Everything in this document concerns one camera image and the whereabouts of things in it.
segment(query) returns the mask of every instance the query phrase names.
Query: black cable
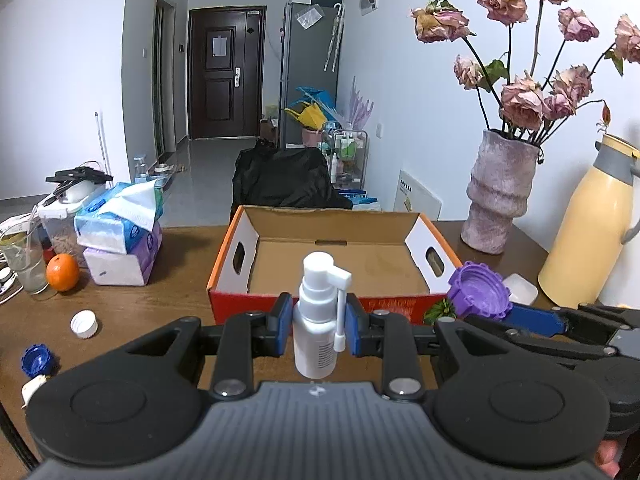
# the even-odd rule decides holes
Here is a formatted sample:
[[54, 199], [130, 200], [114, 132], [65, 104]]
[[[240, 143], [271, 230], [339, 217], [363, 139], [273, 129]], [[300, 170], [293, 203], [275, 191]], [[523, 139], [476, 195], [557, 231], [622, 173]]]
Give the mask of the black cable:
[[2, 430], [2, 434], [4, 434], [5, 438], [9, 441], [11, 447], [14, 448], [16, 455], [24, 464], [25, 468], [29, 471], [34, 471], [40, 463], [22, 439], [18, 430], [15, 429], [15, 426], [9, 418], [8, 413], [5, 411], [2, 402], [0, 402], [0, 430]]

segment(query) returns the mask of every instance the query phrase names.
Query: orange fruit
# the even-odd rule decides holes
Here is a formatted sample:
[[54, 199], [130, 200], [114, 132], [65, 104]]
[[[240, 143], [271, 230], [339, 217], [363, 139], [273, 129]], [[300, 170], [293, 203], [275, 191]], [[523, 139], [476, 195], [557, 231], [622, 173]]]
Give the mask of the orange fruit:
[[58, 292], [66, 292], [76, 286], [80, 269], [71, 254], [57, 254], [47, 265], [47, 281]]

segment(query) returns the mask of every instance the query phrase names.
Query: gray refrigerator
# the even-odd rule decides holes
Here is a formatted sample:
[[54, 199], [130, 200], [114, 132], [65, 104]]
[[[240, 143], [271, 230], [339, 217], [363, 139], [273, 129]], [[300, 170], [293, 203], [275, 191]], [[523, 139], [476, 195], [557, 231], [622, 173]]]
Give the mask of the gray refrigerator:
[[302, 126], [284, 111], [290, 103], [303, 95], [296, 90], [299, 86], [311, 86], [326, 90], [335, 101], [338, 87], [338, 66], [332, 72], [334, 53], [329, 66], [324, 71], [324, 62], [329, 50], [334, 19], [338, 9], [322, 7], [324, 17], [305, 30], [296, 19], [307, 4], [288, 3], [284, 11], [284, 34], [282, 45], [282, 65], [280, 67], [280, 135], [278, 145], [302, 143]]

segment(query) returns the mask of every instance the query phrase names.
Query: white tissue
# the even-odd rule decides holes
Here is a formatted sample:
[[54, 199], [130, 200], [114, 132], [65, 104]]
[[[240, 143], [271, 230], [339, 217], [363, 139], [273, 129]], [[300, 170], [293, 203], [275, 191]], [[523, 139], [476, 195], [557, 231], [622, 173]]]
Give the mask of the white tissue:
[[154, 184], [152, 180], [126, 187], [107, 200], [107, 203], [98, 210], [98, 214], [114, 213], [146, 231], [152, 231], [156, 221]]

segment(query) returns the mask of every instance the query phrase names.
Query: open box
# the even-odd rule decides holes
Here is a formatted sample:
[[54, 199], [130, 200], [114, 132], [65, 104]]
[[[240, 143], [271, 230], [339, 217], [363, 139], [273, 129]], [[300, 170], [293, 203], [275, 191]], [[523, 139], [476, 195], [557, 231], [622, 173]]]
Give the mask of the open box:
[[298, 295], [302, 260], [314, 251], [353, 275], [364, 309], [384, 308], [421, 324], [462, 264], [422, 214], [240, 206], [207, 291], [216, 322], [268, 312], [281, 292]]

